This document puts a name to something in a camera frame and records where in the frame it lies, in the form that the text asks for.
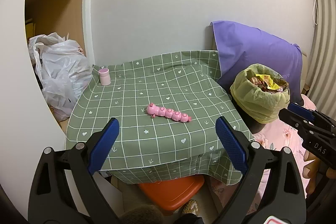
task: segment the orange stool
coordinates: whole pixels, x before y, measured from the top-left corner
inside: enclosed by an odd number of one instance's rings
[[[204,183],[203,175],[194,175],[153,183],[139,183],[140,189],[164,215],[171,215],[182,207]]]

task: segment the checkered tablecloth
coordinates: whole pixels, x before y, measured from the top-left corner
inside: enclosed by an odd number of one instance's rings
[[[66,148],[87,141],[111,117],[120,123],[119,136],[102,169],[126,183],[154,182],[194,174],[209,174],[226,184],[239,182],[215,132],[215,122],[225,116],[249,140],[250,131],[226,92],[220,77],[218,52],[191,51],[162,54],[122,65],[107,66],[111,84],[93,78],[71,115]],[[185,112],[191,122],[151,118],[147,105]]]

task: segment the pink cup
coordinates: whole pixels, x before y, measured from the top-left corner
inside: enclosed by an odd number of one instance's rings
[[[100,84],[101,85],[109,85],[111,84],[111,77],[110,77],[110,71],[108,68],[100,69],[98,71],[99,78],[100,78]]]

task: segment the purple pillowcase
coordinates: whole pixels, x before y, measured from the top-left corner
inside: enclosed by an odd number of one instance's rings
[[[303,103],[300,91],[302,53],[297,44],[233,21],[214,21],[212,25],[222,74],[218,80],[221,87],[229,90],[239,72],[259,63],[285,78],[291,102]]]

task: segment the pink bedsheet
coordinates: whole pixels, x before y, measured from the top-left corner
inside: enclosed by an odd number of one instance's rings
[[[314,103],[305,95],[302,95],[304,100],[304,107],[307,109],[315,110],[316,107]],[[303,161],[303,155],[305,154],[305,149],[302,147],[302,139],[297,133],[297,130],[280,121],[279,119],[268,123],[265,125],[262,131],[257,134],[254,134],[254,138],[259,142],[264,148],[281,150],[284,146],[288,146],[294,155],[295,161],[299,168],[301,174],[301,179],[303,183],[303,188],[305,189],[309,179],[302,177],[303,167],[307,164]],[[265,192],[267,180],[269,176],[269,170],[265,170],[262,176],[258,192],[250,206],[248,214],[255,212],[259,206],[261,197]],[[229,201],[230,197],[233,195],[238,184],[235,185],[225,185],[219,180],[216,180],[213,177],[210,177],[211,188],[214,193],[219,197],[223,207]]]

